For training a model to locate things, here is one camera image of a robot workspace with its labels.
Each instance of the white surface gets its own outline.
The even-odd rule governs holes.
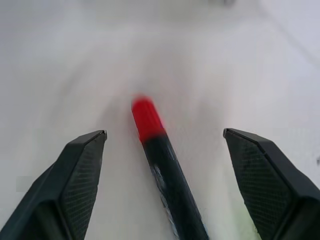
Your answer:
[[[107,129],[86,239],[173,239],[130,111],[144,93],[211,239],[257,239],[222,131],[274,140],[320,187],[319,4],[304,2],[2,1],[0,225],[67,142]]]

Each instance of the red marker cap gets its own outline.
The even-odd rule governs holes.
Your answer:
[[[142,143],[156,136],[166,134],[166,130],[150,98],[141,96],[133,100],[131,111]]]

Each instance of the marker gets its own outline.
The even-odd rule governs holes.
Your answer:
[[[194,197],[152,101],[139,97],[132,114],[173,233],[178,240],[209,240]]]

